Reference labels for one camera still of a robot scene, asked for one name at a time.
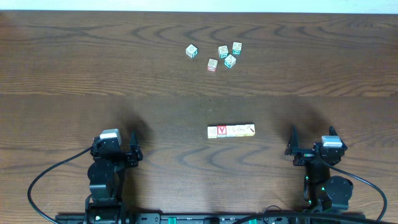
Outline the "yellow-sided wooden block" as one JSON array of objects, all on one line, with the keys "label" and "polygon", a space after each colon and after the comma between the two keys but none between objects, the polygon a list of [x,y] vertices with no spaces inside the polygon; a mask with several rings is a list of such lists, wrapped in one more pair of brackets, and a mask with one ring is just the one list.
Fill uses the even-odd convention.
[{"label": "yellow-sided wooden block", "polygon": [[246,134],[245,125],[236,125],[235,126],[235,135],[236,137],[243,137]]}]

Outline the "plain white wooden block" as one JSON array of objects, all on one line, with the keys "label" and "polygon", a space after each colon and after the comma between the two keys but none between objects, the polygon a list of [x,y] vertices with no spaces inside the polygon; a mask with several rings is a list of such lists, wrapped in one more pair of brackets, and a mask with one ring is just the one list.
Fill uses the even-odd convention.
[{"label": "plain white wooden block", "polygon": [[227,138],[236,137],[236,125],[226,126],[226,137]]}]

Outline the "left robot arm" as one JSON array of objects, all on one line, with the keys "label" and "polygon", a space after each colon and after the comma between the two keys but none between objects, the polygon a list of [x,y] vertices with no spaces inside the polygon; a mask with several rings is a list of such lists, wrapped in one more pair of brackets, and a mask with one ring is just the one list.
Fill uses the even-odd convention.
[{"label": "left robot arm", "polygon": [[131,134],[129,150],[123,151],[119,130],[104,130],[94,138],[90,154],[94,160],[87,173],[91,195],[86,199],[83,223],[135,223],[122,194],[126,171],[143,159],[136,134]]}]

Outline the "red letter A block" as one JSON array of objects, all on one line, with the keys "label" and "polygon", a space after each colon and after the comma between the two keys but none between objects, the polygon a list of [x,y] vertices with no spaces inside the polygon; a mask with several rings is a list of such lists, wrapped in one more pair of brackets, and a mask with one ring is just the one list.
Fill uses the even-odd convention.
[{"label": "red letter A block", "polygon": [[227,127],[226,126],[217,126],[216,132],[217,132],[218,138],[224,138],[227,135]]}]

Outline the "wooden block brown drawing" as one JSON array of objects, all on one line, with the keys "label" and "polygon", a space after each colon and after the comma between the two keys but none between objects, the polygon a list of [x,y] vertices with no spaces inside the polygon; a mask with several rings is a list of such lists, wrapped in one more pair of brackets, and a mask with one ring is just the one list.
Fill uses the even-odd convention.
[{"label": "wooden block brown drawing", "polygon": [[256,129],[254,124],[245,124],[244,130],[246,136],[254,136],[256,134]]}]

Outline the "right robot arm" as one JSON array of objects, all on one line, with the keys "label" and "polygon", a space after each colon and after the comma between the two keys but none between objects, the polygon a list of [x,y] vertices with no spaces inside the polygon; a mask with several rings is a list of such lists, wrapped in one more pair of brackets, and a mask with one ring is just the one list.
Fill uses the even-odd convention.
[{"label": "right robot arm", "polygon": [[292,128],[285,154],[294,157],[294,166],[305,168],[304,199],[310,204],[311,212],[338,213],[348,209],[352,181],[330,174],[330,169],[341,161],[347,149],[332,126],[329,134],[322,136],[311,149],[300,147],[297,130]]}]

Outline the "yellow-edged wooden block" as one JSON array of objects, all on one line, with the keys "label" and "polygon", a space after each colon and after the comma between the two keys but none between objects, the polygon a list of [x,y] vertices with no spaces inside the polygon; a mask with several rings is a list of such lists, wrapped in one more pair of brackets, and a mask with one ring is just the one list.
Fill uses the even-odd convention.
[{"label": "yellow-edged wooden block", "polygon": [[208,136],[208,139],[216,139],[218,137],[217,127],[216,126],[208,126],[207,127],[207,136]]}]

